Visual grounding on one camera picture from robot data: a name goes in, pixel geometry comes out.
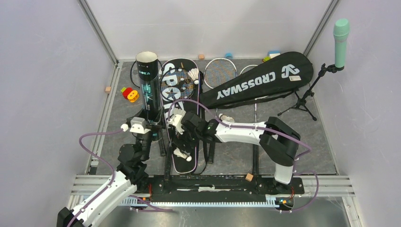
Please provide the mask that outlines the white shuttlecock floor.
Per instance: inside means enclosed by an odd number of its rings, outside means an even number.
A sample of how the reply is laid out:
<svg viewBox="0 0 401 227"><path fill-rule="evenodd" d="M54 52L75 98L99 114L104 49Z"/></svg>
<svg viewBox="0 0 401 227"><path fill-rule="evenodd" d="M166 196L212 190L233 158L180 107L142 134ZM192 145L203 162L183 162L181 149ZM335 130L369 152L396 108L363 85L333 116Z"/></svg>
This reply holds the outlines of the white shuttlecock floor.
<svg viewBox="0 0 401 227"><path fill-rule="evenodd" d="M226 121L226 122L231 122L231 123L234 123L234 122L235 122L235 120L234 120L233 117L228 116L228 115L223 114L223 113L220 113L220 114L218 115L218 118L219 118L221 121Z"/></svg>

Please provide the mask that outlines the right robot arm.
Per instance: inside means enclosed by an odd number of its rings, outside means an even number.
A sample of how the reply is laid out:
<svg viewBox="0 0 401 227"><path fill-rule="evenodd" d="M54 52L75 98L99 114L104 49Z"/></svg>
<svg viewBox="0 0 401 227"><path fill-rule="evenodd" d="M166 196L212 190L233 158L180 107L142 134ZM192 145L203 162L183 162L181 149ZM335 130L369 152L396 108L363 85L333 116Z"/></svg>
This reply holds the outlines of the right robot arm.
<svg viewBox="0 0 401 227"><path fill-rule="evenodd" d="M273 187L285 193L292 187L295 156L300 134L277 117L266 122L237 123L212 119L206 121L192 112L175 113L168 120L179 133L178 148L194 147L200 140L209 144L241 142L258 145L275 163Z"/></svg>

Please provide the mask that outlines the black shuttlecock tube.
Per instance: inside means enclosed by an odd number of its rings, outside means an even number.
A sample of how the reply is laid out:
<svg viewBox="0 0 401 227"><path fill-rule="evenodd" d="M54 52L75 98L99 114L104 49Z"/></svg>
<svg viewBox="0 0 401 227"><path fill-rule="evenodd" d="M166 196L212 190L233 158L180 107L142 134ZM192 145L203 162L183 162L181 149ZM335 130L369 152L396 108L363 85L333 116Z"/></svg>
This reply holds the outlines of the black shuttlecock tube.
<svg viewBox="0 0 401 227"><path fill-rule="evenodd" d="M139 117L151 125L157 125L161 111L158 56L151 51L140 52L136 55L136 64L143 102Z"/></svg>

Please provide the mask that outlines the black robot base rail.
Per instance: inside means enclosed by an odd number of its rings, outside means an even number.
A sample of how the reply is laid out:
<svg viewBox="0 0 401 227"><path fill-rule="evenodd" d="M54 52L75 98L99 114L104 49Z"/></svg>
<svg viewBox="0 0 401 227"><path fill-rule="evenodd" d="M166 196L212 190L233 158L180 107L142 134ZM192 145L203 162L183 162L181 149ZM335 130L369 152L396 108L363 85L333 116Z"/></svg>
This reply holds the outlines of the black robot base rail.
<svg viewBox="0 0 401 227"><path fill-rule="evenodd" d="M303 195L303 181L293 177L285 186L273 176L257 175L153 175L143 181L137 193L149 193L152 202L264 202L267 196Z"/></svg>

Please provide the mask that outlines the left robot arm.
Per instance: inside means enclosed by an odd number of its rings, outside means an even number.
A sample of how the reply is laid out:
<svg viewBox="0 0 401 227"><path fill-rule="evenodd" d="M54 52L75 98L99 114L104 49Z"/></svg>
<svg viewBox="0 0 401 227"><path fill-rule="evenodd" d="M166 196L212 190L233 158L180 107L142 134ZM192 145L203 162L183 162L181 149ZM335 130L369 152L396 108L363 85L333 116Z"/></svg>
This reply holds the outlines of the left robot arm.
<svg viewBox="0 0 401 227"><path fill-rule="evenodd" d="M58 213L58 227L96 227L124 199L135 192L148 188L147 165L153 130L156 127L144 118L132 117L120 128L137 135L135 144L122 145L119 151L119 165L106 182L87 199L72 209L64 207Z"/></svg>

